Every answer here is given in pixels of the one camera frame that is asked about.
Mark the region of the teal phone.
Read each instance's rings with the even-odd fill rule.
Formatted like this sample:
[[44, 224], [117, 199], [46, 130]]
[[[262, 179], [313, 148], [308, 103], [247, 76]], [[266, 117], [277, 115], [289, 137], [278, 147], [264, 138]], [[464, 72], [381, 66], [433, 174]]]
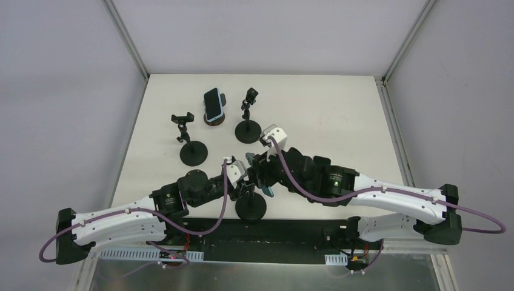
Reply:
[[255, 183], [255, 186], [263, 192], [263, 194], [271, 198], [274, 197], [272, 188], [264, 183], [263, 163], [266, 162], [266, 154], [247, 152], [245, 154], [245, 158], [249, 164], [249, 168], [247, 169], [249, 178]]

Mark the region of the black round-base phone stand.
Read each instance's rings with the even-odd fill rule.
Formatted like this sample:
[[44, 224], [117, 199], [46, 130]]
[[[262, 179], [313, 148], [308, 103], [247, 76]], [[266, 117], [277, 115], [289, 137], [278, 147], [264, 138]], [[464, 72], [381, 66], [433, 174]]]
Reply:
[[235, 128], [235, 136], [239, 142], [244, 144], [252, 144], [256, 142], [261, 134], [261, 127], [250, 119], [250, 107], [255, 103], [258, 92], [253, 88], [247, 90], [245, 99], [242, 101], [241, 110], [243, 111], [242, 119]]

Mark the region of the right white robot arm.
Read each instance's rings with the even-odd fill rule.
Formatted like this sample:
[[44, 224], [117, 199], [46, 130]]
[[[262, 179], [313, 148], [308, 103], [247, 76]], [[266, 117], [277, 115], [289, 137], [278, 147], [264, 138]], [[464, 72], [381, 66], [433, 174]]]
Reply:
[[461, 240], [461, 216], [452, 208], [459, 202], [455, 185], [419, 189], [392, 184], [335, 166], [328, 158], [302, 155], [293, 147], [273, 155], [246, 153], [245, 157], [249, 178], [259, 189], [279, 184], [310, 203], [388, 211], [382, 216], [348, 218], [344, 241], [351, 248], [389, 238], [424, 239], [447, 246]]

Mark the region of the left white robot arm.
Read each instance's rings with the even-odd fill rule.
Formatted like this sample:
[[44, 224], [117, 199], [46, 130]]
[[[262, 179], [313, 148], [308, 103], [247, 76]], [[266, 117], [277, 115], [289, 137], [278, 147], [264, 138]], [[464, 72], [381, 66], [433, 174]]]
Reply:
[[[56, 257], [52, 261], [58, 265], [76, 263], [86, 259], [92, 249], [117, 243], [166, 240], [178, 245], [185, 233], [208, 235], [221, 224], [227, 202], [241, 199], [254, 188], [254, 182], [244, 173], [236, 173], [232, 166], [213, 178], [201, 170], [191, 170], [176, 182], [123, 206], [90, 213], [62, 209], [56, 223]], [[206, 230], [185, 227], [182, 218], [189, 214], [189, 207], [219, 198], [223, 200], [222, 210], [213, 226]]]

